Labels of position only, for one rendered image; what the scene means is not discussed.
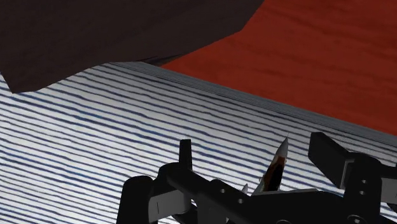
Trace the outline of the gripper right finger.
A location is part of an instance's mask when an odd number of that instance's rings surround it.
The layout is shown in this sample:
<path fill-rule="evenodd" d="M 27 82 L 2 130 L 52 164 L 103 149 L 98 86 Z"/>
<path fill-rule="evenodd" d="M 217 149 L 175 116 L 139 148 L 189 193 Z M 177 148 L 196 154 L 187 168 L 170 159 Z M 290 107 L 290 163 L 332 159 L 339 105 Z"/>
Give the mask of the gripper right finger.
<path fill-rule="evenodd" d="M 365 153 L 350 152 L 322 132 L 310 135 L 308 158 L 344 191 L 343 224 L 379 224 L 382 202 L 397 213 L 397 167 Z"/>

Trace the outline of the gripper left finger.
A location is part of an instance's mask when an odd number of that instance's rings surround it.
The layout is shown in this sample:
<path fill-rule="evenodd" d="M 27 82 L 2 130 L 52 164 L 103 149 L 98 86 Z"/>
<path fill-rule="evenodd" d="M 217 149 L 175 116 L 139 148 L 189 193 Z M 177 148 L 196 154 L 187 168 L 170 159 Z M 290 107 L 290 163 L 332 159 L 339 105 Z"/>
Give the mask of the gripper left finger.
<path fill-rule="evenodd" d="M 116 224 L 158 224 L 168 216 L 180 224 L 229 224 L 225 207 L 241 205 L 240 191 L 218 179 L 208 181 L 192 171 L 192 142 L 179 143 L 177 162 L 158 176 L 135 176 L 123 184 Z"/>

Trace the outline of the white brown pointed thing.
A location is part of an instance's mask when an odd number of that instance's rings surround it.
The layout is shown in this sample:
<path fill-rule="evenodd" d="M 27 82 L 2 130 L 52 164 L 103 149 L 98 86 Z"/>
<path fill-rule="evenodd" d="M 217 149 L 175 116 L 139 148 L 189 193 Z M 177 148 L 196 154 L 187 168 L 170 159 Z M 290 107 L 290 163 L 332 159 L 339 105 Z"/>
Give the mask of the white brown pointed thing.
<path fill-rule="evenodd" d="M 286 136 L 280 147 L 278 147 L 267 171 L 260 177 L 259 184 L 251 194 L 252 196 L 279 190 L 288 157 L 288 146 L 288 136 Z"/>

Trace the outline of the white blue striped furniture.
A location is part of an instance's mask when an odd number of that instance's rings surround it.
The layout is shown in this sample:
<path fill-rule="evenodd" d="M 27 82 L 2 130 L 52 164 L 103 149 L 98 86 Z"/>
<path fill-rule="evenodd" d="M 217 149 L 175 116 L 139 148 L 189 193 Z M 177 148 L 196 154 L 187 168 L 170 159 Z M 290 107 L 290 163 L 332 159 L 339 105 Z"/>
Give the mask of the white blue striped furniture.
<path fill-rule="evenodd" d="M 192 142 L 193 170 L 253 190 L 279 145 L 284 191 L 341 190 L 308 159 L 312 132 L 397 164 L 397 136 L 137 62 L 14 94 L 0 72 L 0 224 L 115 224 L 125 180 Z"/>

